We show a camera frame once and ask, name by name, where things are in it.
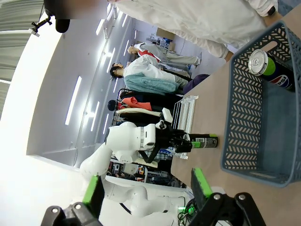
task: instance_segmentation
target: white sleeve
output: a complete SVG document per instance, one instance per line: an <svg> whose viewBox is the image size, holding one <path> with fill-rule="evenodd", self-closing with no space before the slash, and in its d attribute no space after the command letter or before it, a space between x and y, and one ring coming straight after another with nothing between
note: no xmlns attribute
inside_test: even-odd
<svg viewBox="0 0 301 226"><path fill-rule="evenodd" d="M201 39L201 38L195 37L193 35L187 34L185 32L179 31L179 30L174 30L171 32L175 33L176 35L178 35L179 37L181 37L185 40L191 41L193 44L196 44L197 46L200 46L201 48L207 49L208 52L215 57L225 58L229 51L224 44L221 44L221 43L218 43L215 41Z"/></svg>
<svg viewBox="0 0 301 226"><path fill-rule="evenodd" d="M245 0L249 2L250 6L257 11L260 16L266 16L268 11L275 6L278 9L276 0Z"/></svg>
<svg viewBox="0 0 301 226"><path fill-rule="evenodd" d="M154 58L154 57L152 57L150 55L147 55L147 54L141 56L140 58L141 58L141 63L143 65L151 64L151 65L154 65L156 68L159 68L159 64L158 64L156 58Z"/></svg>

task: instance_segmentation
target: green spray can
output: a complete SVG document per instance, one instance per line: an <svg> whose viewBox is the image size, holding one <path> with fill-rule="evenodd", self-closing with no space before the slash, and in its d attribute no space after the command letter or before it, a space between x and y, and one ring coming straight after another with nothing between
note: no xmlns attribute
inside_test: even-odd
<svg viewBox="0 0 301 226"><path fill-rule="evenodd" d="M192 148L216 148L218 136L216 134L185 134L183 139L192 143Z"/></svg>

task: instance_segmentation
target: blue plastic basket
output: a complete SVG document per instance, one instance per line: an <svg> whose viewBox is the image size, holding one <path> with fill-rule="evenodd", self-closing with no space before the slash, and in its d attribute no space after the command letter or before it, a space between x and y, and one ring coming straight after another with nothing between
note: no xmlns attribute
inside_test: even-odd
<svg viewBox="0 0 301 226"><path fill-rule="evenodd" d="M277 46L268 53L292 68L295 93L249 72L250 55L272 41ZM300 47L300 39L280 21L232 57L224 171L277 187L301 180Z"/></svg>

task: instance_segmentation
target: teal towel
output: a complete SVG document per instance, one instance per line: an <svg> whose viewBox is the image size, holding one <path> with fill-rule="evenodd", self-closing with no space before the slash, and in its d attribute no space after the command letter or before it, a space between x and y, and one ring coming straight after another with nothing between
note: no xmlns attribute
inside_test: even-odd
<svg viewBox="0 0 301 226"><path fill-rule="evenodd" d="M179 84L164 79L146 77L142 72L124 77L124 83L133 91L149 92L164 95L165 93L175 93Z"/></svg>

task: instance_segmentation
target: red clothing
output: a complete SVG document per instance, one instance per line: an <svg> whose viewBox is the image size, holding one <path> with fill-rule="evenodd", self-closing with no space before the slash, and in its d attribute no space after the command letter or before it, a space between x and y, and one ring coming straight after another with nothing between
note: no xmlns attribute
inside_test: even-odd
<svg viewBox="0 0 301 226"><path fill-rule="evenodd" d="M125 103L126 105L129 105L130 107L143 108L145 110L151 111L150 102L141 103L141 102L138 102L135 97L123 98L122 102Z"/></svg>
<svg viewBox="0 0 301 226"><path fill-rule="evenodd" d="M119 102L118 103L118 110L125 108L124 106L122 106L122 104Z"/></svg>
<svg viewBox="0 0 301 226"><path fill-rule="evenodd" d="M147 54L147 55L150 55L150 56L156 58L155 55L153 55L152 53L150 53L150 52L147 51L147 50L145 50L145 51L143 51L143 52L139 50L139 51L138 51L138 54L139 54L139 56L143 56L143 55Z"/></svg>

